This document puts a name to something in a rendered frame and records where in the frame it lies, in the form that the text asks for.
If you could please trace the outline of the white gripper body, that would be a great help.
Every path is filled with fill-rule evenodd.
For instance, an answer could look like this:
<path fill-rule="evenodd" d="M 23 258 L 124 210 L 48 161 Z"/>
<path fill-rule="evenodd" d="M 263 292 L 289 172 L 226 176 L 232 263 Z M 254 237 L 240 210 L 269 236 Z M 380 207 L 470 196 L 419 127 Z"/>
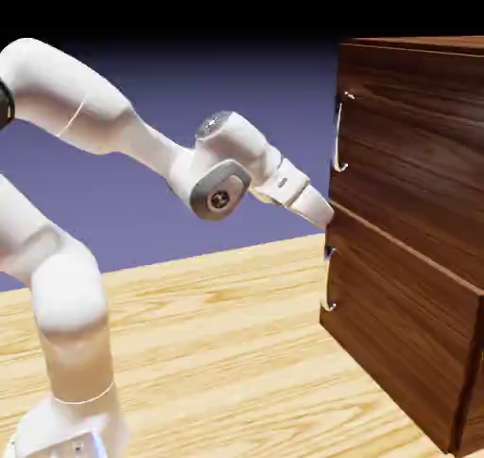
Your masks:
<path fill-rule="evenodd" d="M 307 185 L 290 205 L 290 211 L 325 228 L 334 216 L 334 209 L 312 185 Z"/>

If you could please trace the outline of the dark wood cabinet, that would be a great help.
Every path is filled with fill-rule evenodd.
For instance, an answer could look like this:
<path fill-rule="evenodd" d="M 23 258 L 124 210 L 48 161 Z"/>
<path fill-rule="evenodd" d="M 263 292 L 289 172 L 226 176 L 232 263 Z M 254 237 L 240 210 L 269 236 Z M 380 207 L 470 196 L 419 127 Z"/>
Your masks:
<path fill-rule="evenodd" d="M 444 452 L 484 450 L 484 36 L 339 49 L 321 325 Z"/>

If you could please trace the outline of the dark wood cabinet door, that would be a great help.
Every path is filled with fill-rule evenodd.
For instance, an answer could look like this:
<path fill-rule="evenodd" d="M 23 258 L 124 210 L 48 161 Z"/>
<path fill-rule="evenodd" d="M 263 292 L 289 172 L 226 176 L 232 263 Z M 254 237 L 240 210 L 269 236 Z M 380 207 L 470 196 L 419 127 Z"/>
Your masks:
<path fill-rule="evenodd" d="M 484 36 L 354 39 L 332 199 L 484 288 Z"/>
<path fill-rule="evenodd" d="M 484 288 L 342 205 L 321 325 L 443 452 L 484 450 Z"/>

